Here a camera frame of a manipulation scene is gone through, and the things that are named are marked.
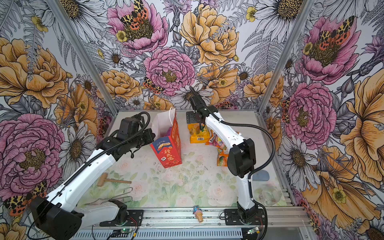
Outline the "red white paper bag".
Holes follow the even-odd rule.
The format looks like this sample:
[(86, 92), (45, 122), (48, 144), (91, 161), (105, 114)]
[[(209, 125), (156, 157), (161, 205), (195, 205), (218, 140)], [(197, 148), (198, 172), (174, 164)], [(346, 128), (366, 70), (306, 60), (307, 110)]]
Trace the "red white paper bag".
[[(171, 135), (165, 136), (170, 127), (172, 127)], [(181, 138), (176, 109), (158, 113), (153, 120), (152, 131), (155, 139), (151, 143), (151, 148), (161, 165), (165, 169), (181, 165)]]

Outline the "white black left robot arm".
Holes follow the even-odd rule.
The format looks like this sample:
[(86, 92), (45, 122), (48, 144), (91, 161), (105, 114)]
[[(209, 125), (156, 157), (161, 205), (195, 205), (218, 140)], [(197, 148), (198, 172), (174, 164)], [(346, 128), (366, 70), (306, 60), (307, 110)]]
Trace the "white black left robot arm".
[(154, 141), (149, 128), (150, 114), (140, 112), (121, 121), (121, 126), (105, 137), (90, 157), (59, 187), (46, 197), (35, 197), (30, 203), (33, 225), (48, 238), (69, 240), (80, 229), (103, 222), (125, 224), (127, 205), (119, 200), (103, 200), (85, 208), (77, 205), (84, 193), (102, 174), (126, 153), (133, 154)]

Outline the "colourful candy snack bag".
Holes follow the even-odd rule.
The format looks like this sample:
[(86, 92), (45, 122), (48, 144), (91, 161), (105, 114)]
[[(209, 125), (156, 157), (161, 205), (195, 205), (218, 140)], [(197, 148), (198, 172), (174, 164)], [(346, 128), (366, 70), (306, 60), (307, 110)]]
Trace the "colourful candy snack bag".
[(214, 146), (222, 150), (227, 150), (225, 143), (218, 137), (218, 135), (213, 130), (210, 130), (210, 138), (205, 143), (205, 145)]

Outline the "purple snack bag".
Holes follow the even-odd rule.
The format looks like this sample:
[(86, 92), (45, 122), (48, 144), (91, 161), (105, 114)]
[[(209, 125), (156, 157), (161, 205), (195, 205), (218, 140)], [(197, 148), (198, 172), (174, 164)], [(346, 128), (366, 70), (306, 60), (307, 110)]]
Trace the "purple snack bag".
[(170, 127), (170, 128), (167, 130), (165, 136), (170, 136), (171, 133), (172, 133), (172, 127)]

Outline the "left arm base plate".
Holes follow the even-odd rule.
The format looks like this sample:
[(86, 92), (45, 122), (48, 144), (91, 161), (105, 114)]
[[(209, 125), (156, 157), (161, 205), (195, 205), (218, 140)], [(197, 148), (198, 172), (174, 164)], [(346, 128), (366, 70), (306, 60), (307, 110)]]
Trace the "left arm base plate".
[(126, 210), (125, 213), (119, 213), (111, 221), (99, 223), (100, 227), (140, 227), (143, 221), (144, 210)]

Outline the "yellow snack bag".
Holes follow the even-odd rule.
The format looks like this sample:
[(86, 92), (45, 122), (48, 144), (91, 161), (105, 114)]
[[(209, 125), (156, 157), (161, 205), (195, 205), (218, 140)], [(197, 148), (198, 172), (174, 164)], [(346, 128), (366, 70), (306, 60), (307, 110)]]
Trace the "yellow snack bag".
[(201, 123), (188, 124), (188, 130), (190, 133), (191, 144), (206, 143), (210, 139), (210, 132), (204, 124), (201, 124)]

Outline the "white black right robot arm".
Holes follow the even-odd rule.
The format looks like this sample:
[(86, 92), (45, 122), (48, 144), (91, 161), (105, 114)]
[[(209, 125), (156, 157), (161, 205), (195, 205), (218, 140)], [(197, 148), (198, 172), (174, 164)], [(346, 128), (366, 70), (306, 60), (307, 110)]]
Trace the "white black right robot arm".
[(193, 108), (193, 120), (211, 129), (229, 151), (227, 166), (237, 178), (238, 214), (241, 221), (248, 224), (258, 211), (251, 194), (252, 184), (250, 180), (250, 173), (255, 170), (256, 164), (255, 143), (252, 139), (245, 139), (233, 127), (248, 127), (261, 131), (263, 129), (252, 124), (234, 124), (224, 121), (215, 106), (206, 105), (202, 96), (193, 87), (190, 87), (190, 90), (192, 92), (190, 102)]

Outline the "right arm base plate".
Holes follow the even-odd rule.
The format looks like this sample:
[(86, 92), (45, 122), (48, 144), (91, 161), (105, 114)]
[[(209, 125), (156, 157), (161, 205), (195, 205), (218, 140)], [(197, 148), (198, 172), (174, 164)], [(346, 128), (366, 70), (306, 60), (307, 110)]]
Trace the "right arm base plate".
[(259, 209), (255, 216), (248, 220), (241, 220), (241, 216), (237, 209), (224, 209), (224, 221), (226, 226), (261, 226), (265, 225), (267, 215), (264, 210)]

